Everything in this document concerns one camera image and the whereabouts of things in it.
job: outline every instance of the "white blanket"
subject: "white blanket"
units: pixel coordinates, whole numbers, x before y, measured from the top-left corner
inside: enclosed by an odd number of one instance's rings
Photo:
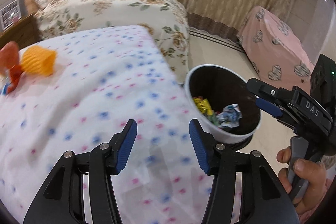
[[[91,151],[135,119],[130,158],[112,177],[123,223],[200,223],[213,178],[199,168],[189,137],[196,115],[146,29],[96,29],[39,45],[57,50],[54,75],[23,76],[0,97],[0,199],[14,217],[23,222],[65,151]]]

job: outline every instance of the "finger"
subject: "finger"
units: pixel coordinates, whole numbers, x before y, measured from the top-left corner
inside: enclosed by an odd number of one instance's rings
[[[317,164],[308,160],[297,160],[294,164],[294,172],[309,181],[302,201],[295,208],[298,214],[303,214],[312,210],[323,197],[327,172],[323,163]]]
[[[277,154],[277,161],[284,164],[287,163],[291,158],[292,151],[288,146],[286,149],[282,149]]]
[[[292,185],[290,184],[289,180],[287,179],[287,169],[288,168],[282,168],[279,171],[278,177],[279,180],[282,184],[282,186],[284,187],[284,189],[286,190],[287,194],[292,190]]]

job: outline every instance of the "pink cloth cover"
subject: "pink cloth cover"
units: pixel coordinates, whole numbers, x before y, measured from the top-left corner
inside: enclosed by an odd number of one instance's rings
[[[296,85],[310,94],[314,65],[286,23],[256,6],[245,18],[238,39],[262,81],[288,90]]]

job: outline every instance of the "stuffed toy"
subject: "stuffed toy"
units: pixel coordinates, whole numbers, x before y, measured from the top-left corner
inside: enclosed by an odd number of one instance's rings
[[[21,75],[38,74],[50,76],[56,59],[56,51],[38,45],[29,47],[20,61],[19,46],[11,41],[0,50],[0,76],[3,85],[2,94],[7,95],[17,87]]]

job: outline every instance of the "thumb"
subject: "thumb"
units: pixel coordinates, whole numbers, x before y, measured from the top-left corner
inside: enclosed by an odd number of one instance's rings
[[[300,178],[308,180],[312,186],[325,186],[327,171],[323,163],[298,159],[294,163],[294,172]]]

